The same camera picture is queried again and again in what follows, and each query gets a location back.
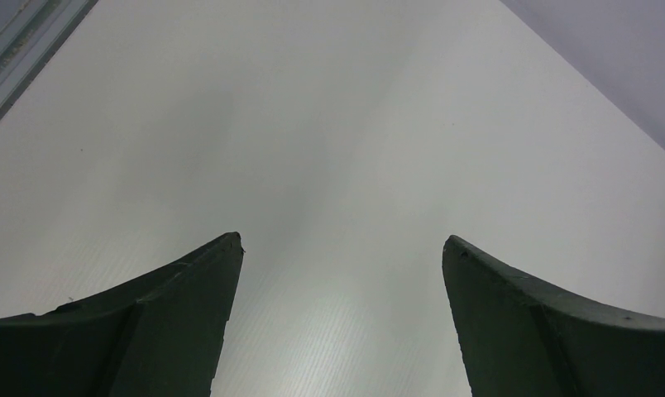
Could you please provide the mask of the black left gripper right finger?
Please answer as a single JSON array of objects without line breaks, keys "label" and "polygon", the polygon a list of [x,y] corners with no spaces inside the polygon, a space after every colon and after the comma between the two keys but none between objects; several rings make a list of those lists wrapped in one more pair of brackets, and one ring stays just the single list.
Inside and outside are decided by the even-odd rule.
[{"label": "black left gripper right finger", "polygon": [[665,318],[574,294],[457,236],[443,278],[474,396],[665,396]]}]

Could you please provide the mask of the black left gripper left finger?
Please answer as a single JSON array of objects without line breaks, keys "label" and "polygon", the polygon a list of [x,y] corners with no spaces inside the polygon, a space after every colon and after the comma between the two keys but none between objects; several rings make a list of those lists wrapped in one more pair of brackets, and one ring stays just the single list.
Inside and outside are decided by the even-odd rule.
[{"label": "black left gripper left finger", "polygon": [[208,396],[244,250],[229,232],[42,315],[0,318],[0,396]]}]

